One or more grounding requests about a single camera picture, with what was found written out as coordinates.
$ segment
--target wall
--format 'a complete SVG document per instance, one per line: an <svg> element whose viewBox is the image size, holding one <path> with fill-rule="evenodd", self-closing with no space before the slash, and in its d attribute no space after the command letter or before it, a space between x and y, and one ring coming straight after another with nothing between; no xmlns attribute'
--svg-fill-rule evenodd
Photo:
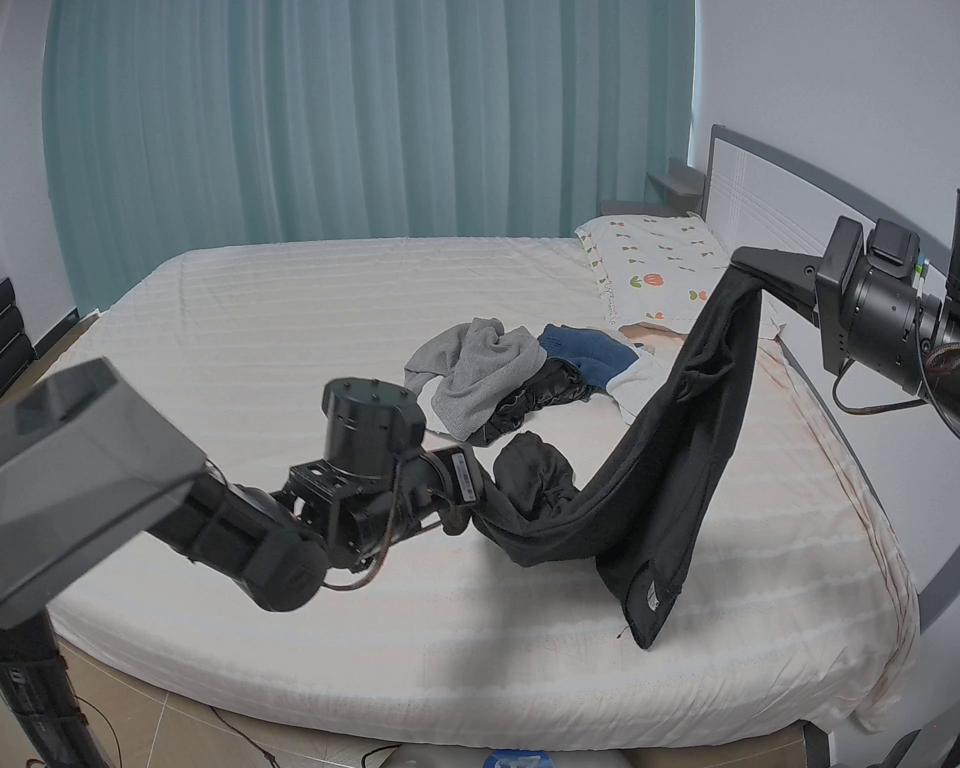
<svg viewBox="0 0 960 768"><path fill-rule="evenodd" d="M76 306L47 196L40 104L51 0L0 0L0 276L36 344Z"/></svg>
<svg viewBox="0 0 960 768"><path fill-rule="evenodd" d="M960 186L960 3L700 0L697 10L696 167L706 170L710 127L726 125L869 192L949 244ZM883 438L899 449L896 435ZM904 545L919 540L898 530ZM957 530L944 533L956 541ZM924 553L908 557L932 572ZM960 601L923 635L888 730L868 735L845 723L831 735L835 759L854 768L879 761L957 690Z"/></svg>

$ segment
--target white headboard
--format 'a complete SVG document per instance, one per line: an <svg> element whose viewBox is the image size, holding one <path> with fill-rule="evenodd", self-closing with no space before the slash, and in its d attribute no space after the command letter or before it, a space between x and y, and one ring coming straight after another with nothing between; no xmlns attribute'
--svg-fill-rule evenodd
<svg viewBox="0 0 960 768"><path fill-rule="evenodd" d="M730 253L749 245L822 254L838 216L860 221L865 234L876 219L889 219L918 232L921 251L935 268L928 285L943 295L947 246L870 195L797 157L714 126L707 180L704 218ZM932 408L872 417L841 412L830 395L834 377L823 369L819 331L775 304L787 320L781 339L788 356L817 391L897 532L921 591L925 629L960 594L960 444ZM841 390L855 405L905 398L896 385L862 366L853 366Z"/></svg>

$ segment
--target blue sweater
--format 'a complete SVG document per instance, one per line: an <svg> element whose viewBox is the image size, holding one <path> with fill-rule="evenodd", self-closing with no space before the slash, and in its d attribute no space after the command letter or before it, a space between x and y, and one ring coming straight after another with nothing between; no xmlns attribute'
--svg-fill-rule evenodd
<svg viewBox="0 0 960 768"><path fill-rule="evenodd" d="M601 330L550 324L537 339L547 356L569 360L587 384L607 389L607 382L636 362L636 352Z"/></svg>

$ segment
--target tile floor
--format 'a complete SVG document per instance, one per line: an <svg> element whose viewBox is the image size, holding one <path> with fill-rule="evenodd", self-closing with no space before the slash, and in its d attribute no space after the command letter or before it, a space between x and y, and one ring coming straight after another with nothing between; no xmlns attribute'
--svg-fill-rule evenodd
<svg viewBox="0 0 960 768"><path fill-rule="evenodd" d="M26 370L0 398L17 397L33 386L54 361L96 321L86 318ZM262 768L263 755L221 723L211 709L176 693L143 683L96 661L68 643L61 644L77 691L103 711L116 729L124 768ZM90 728L110 758L117 750L108 725L93 707L81 703ZM276 756L281 768L360 768L364 753L386 742L311 731L223 712L233 726ZM379 766L389 752L369 760ZM733 744L683 749L630 750L636 768L805 768L804 731L798 724ZM0 768L23 768L36 756L12 714L0 703Z"/></svg>

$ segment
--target gray cloth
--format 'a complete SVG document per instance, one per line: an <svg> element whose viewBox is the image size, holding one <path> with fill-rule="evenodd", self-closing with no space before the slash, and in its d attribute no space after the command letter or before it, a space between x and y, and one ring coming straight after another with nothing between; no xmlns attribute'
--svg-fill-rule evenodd
<svg viewBox="0 0 960 768"><path fill-rule="evenodd" d="M465 441L496 404L546 362L546 350L523 326L503 332L497 319L473 318L435 336L404 366L404 385L417 395L434 376L444 381L433 410L454 438Z"/></svg>

